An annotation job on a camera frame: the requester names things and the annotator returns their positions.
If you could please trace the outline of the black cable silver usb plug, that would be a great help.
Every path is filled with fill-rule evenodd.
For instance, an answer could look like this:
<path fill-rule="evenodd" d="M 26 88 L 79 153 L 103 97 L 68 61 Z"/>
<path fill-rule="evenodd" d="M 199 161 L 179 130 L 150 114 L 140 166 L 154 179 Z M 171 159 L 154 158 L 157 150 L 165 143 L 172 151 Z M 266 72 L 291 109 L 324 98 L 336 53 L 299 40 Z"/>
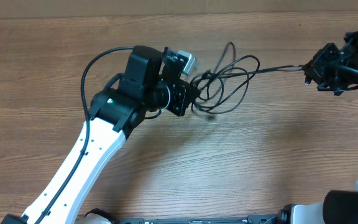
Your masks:
<path fill-rule="evenodd" d="M 240 62 L 241 60 L 247 59 L 247 58 L 252 58 L 257 62 L 257 68 L 252 72 L 248 72 L 247 70 L 245 70 L 242 67 L 236 67 L 236 64 L 238 62 Z M 194 109 L 197 109 L 200 112 L 204 112 L 204 113 L 208 113 L 208 114 L 229 113 L 229 112 L 235 110 L 242 103 L 242 101 L 244 100 L 244 98 L 246 96 L 248 87 L 249 87 L 249 81 L 256 74 L 268 73 L 268 72 L 276 72 L 276 71 L 292 72 L 291 68 L 302 67 L 302 65 L 283 65 L 283 66 L 279 66 L 279 67 L 265 68 L 265 69 L 260 70 L 260 60 L 256 56 L 246 55 L 246 56 L 243 56 L 243 57 L 241 57 L 239 59 L 235 59 L 233 62 L 231 62 L 230 64 L 226 65 L 224 68 L 222 68 L 222 69 L 220 69 L 218 71 L 218 67 L 219 67 L 222 59 L 223 58 L 220 59 L 220 61 L 218 62 L 217 66 L 216 66 L 216 68 L 215 68 L 215 70 L 213 72 L 211 70 L 207 70 L 206 72 L 195 76 L 190 82 L 190 84 L 194 84 L 194 86 L 198 88 L 198 85 L 202 81 L 207 80 L 206 84 L 200 88 L 200 91 L 206 90 L 206 98 L 202 98 L 200 96 L 198 98 L 200 100 L 204 101 L 204 102 L 207 102 L 207 101 L 213 99 L 218 93 L 220 93 L 219 100 L 214 105 L 211 105 L 211 106 L 201 105 L 197 101 L 194 101 L 194 102 L 191 103 L 191 110 L 192 111 Z M 223 98 L 225 79 L 236 78 L 236 77 L 246 77 L 246 80 L 244 82 L 242 82 L 229 95 L 227 95 L 227 97 Z M 216 80 L 218 80 L 220 82 L 220 88 L 217 90 L 217 92 L 214 95 L 210 95 L 209 94 L 209 88 L 210 88 L 212 82 L 215 82 Z M 237 103 L 236 106 L 234 106 L 233 108 L 231 108 L 229 110 L 226 110 L 226 111 L 219 111 L 219 112 L 213 111 L 218 106 L 222 105 L 228 99 L 230 99 L 230 97 L 233 94 L 235 94 L 243 86 L 246 86 L 246 88 L 244 90 L 242 98 L 239 100 L 239 102 Z"/>

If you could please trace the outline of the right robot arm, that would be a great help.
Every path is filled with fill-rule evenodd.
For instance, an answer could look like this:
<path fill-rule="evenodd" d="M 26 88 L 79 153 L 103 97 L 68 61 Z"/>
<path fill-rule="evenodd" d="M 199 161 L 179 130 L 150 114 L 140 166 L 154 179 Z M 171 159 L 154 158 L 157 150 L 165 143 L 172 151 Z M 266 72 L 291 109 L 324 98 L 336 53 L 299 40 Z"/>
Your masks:
<path fill-rule="evenodd" d="M 306 83 L 337 96 L 358 90 L 358 31 L 346 33 L 344 41 L 341 49 L 326 44 L 303 65 Z M 358 223 L 358 179 L 353 191 L 331 190 L 321 203 L 287 204 L 267 223 Z"/>

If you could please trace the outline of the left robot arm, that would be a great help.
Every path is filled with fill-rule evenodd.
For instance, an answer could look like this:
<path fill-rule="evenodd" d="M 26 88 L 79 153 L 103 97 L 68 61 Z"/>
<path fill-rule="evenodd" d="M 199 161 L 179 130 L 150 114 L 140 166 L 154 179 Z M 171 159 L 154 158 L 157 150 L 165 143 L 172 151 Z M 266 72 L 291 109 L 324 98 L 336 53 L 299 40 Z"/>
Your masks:
<path fill-rule="evenodd" d="M 109 160 L 146 119 L 148 111 L 183 116 L 200 90 L 181 79 L 196 58 L 185 51 L 129 47 L 126 69 L 107 82 L 87 104 L 85 122 L 72 150 L 38 198 L 22 215 L 7 214 L 3 223 L 74 223 L 91 188 Z"/>

